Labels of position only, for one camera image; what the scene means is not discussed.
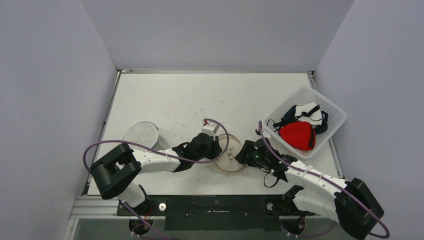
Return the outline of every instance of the cable tie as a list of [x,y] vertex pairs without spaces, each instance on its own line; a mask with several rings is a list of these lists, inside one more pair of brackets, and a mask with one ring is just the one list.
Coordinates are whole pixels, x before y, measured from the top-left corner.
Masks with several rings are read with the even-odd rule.
[[308,174],[308,172],[309,172],[310,170],[312,170],[312,169],[314,169],[314,168],[312,167],[312,165],[308,165],[308,166],[306,167],[305,171],[304,171],[304,172],[303,172],[303,174],[302,174],[302,187],[304,187],[305,189],[306,189],[306,186],[305,186],[305,176],[306,176],[306,174]]
[[318,177],[318,181],[316,181],[316,186],[318,187],[318,185],[320,184],[321,178],[324,176],[325,174],[323,172],[321,172],[321,174]]

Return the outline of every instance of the black cable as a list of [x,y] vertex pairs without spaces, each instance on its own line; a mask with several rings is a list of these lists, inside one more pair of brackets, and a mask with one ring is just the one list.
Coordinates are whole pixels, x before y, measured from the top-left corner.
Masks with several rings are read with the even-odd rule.
[[[267,126],[267,127],[268,127],[268,124],[270,123],[270,121],[272,121],[274,124],[276,124],[276,121],[274,121],[273,119],[269,119],[269,120],[266,122],[266,126]],[[272,127],[275,129],[275,130],[274,130],[274,133],[275,133],[275,132],[277,132],[277,131],[279,130],[279,129],[275,128],[275,127],[274,127],[274,125],[272,125]]]
[[265,176],[263,177],[263,185],[266,187],[266,188],[273,188],[273,187],[275,187],[277,184],[278,184],[278,182],[279,182],[279,178],[277,178],[277,180],[274,182],[274,184],[272,184],[271,186],[267,186],[266,184],[265,184],[265,178],[268,176],[268,174],[270,174],[271,172],[267,172],[266,174],[265,174]]

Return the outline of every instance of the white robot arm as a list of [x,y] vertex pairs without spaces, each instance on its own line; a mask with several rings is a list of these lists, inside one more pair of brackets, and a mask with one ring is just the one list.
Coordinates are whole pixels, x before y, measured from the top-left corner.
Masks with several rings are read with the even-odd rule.
[[192,167],[192,162],[168,157],[171,155],[192,161],[217,157],[222,152],[215,136],[218,129],[219,125],[215,122],[207,122],[191,142],[158,151],[162,154],[131,149],[128,144],[122,143],[93,163],[90,173],[103,199],[116,197],[136,208],[148,197],[142,186],[132,182],[136,175],[159,171],[180,172]]

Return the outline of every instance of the red face mask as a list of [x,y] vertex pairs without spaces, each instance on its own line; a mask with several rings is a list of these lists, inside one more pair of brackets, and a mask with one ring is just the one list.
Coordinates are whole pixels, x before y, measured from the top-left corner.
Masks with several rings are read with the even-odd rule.
[[292,122],[281,128],[278,133],[293,148],[309,151],[315,147],[315,130],[309,122]]

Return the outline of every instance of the petri dish lid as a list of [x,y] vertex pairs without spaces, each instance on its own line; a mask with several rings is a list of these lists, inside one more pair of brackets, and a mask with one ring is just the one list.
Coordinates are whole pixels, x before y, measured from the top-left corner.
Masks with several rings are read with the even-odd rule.
[[[126,131],[123,140],[141,144],[154,149],[159,143],[159,128],[150,121],[142,121]],[[141,147],[130,146],[132,149],[142,150]]]

